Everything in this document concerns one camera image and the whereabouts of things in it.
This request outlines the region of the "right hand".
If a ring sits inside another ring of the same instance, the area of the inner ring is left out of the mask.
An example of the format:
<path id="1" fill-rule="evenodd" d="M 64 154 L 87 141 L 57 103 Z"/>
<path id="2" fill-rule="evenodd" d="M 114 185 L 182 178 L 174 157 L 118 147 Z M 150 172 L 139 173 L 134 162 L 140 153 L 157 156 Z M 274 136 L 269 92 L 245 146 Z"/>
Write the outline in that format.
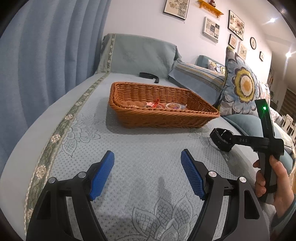
<path id="1" fill-rule="evenodd" d="M 287 170 L 283 164 L 274 156 L 269 157 L 269 162 L 277 176 L 277 190 L 274 195 L 273 206 L 276 209 L 278 218 L 281 218 L 292 205 L 295 195 L 290 185 Z M 261 171 L 257 171 L 255 181 L 255 195 L 257 197 L 262 197 L 266 193 L 265 183 L 266 181 Z"/>

